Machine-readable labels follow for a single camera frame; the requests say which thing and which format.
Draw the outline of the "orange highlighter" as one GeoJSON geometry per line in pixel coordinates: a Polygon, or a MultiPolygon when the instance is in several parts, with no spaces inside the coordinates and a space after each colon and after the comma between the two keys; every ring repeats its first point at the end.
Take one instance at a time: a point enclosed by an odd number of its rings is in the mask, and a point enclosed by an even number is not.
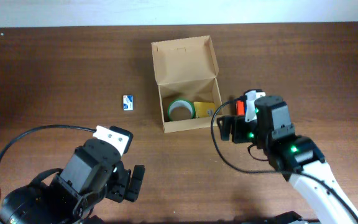
{"type": "Polygon", "coordinates": [[[246,113],[244,102],[242,100],[236,101],[236,115],[243,116],[246,113]]]}

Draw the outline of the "yellow sticky note pad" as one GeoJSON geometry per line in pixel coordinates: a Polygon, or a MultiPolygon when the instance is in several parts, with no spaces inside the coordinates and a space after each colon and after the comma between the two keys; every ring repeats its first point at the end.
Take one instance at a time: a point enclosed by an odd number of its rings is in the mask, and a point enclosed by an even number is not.
{"type": "Polygon", "coordinates": [[[195,101],[195,118],[206,118],[212,116],[215,112],[215,104],[210,102],[195,101]]]}

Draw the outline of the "brown cardboard box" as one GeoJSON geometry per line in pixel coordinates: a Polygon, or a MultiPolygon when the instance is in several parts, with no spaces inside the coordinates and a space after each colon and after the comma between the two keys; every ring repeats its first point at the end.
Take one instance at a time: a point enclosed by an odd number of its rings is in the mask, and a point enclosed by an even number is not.
{"type": "Polygon", "coordinates": [[[214,103],[216,107],[222,104],[212,38],[165,40],[153,42],[151,47],[164,132],[210,127],[210,116],[175,121],[169,118],[168,110],[175,100],[214,103]]]}

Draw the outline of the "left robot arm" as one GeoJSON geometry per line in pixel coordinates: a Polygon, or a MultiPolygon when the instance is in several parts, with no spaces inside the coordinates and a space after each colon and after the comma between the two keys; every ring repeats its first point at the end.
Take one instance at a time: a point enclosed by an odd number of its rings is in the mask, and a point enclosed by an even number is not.
{"type": "Polygon", "coordinates": [[[136,201],[144,174],[143,165],[125,169],[110,143],[89,139],[75,149],[64,169],[41,172],[8,194],[0,223],[81,223],[104,198],[136,201]]]}

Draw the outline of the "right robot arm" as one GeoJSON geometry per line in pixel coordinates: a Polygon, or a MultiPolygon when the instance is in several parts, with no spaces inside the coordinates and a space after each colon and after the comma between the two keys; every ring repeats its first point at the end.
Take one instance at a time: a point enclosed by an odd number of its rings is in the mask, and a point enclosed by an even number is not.
{"type": "Polygon", "coordinates": [[[297,135],[287,103],[281,96],[243,95],[243,116],[216,113],[211,126],[219,128],[223,141],[247,143],[261,149],[270,170],[245,170],[223,162],[244,174],[280,174],[306,200],[320,223],[358,223],[358,210],[338,184],[324,154],[314,141],[297,135]]]}

